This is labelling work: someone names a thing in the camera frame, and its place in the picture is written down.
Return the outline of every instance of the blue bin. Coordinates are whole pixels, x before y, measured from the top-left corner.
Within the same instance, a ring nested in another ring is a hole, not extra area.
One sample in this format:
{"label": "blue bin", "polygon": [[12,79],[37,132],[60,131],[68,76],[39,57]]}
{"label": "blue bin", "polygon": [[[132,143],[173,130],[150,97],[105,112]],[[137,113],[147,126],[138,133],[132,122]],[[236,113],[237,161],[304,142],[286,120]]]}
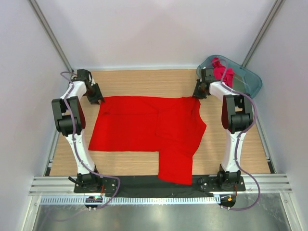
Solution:
{"label": "blue bin", "polygon": [[233,79],[233,89],[242,93],[250,94],[251,98],[254,98],[262,87],[261,78],[255,73],[247,70],[245,67],[238,65],[237,63],[227,59],[221,55],[211,55],[209,56],[202,64],[197,68],[197,75],[201,78],[200,70],[207,67],[212,68],[213,58],[218,57],[220,59],[225,59],[228,62],[227,68],[232,68],[235,75]]}

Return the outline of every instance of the red fabric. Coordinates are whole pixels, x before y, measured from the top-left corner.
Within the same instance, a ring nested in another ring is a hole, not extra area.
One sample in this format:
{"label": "red fabric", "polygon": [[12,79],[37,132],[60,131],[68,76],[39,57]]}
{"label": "red fabric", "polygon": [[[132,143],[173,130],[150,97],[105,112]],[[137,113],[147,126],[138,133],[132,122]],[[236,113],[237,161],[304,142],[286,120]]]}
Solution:
{"label": "red fabric", "polygon": [[[215,60],[219,60],[219,58],[215,57],[212,60],[212,66],[214,68],[213,74],[214,74],[215,79],[221,79],[226,67],[221,65],[220,61],[214,62]],[[233,77],[234,77],[234,72],[232,68],[229,68],[227,69],[226,76],[223,78],[223,82],[227,86],[232,88],[233,87]]]}
{"label": "red fabric", "polygon": [[89,150],[158,151],[158,178],[191,184],[193,155],[206,128],[199,109],[193,97],[105,97]]}

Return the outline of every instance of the red t-shirt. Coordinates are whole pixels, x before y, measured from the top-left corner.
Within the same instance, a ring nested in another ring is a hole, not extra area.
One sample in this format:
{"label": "red t-shirt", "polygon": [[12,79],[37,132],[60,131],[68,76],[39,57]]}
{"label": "red t-shirt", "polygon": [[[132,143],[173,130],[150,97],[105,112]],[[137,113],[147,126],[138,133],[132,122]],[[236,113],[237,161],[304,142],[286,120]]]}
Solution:
{"label": "red t-shirt", "polygon": [[193,155],[206,124],[193,97],[106,97],[89,150],[159,152],[158,178],[192,183]]}

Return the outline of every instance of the wall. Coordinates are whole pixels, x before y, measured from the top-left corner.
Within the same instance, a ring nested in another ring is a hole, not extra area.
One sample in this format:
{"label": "wall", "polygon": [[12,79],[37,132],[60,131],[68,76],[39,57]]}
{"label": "wall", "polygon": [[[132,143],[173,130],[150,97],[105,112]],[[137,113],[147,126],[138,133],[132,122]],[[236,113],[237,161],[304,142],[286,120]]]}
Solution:
{"label": "wall", "polygon": [[34,176],[48,158],[60,58],[26,0],[0,2],[0,230],[19,231]]}
{"label": "wall", "polygon": [[305,221],[308,220],[307,12],[306,0],[285,1],[248,66],[263,80],[256,103],[271,156],[277,171],[287,174]]}
{"label": "wall", "polygon": [[274,0],[38,0],[74,68],[241,63]]}

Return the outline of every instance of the gray floor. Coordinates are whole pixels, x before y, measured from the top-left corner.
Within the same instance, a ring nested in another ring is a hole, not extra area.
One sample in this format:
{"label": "gray floor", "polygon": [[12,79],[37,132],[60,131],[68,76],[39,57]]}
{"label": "gray floor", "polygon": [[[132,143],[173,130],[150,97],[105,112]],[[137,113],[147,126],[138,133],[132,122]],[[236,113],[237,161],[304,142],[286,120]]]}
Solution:
{"label": "gray floor", "polygon": [[[236,207],[248,206],[257,195],[240,194]],[[34,231],[290,231],[279,194],[262,194],[244,212],[218,205],[122,205],[81,212],[84,206],[40,205]]]}

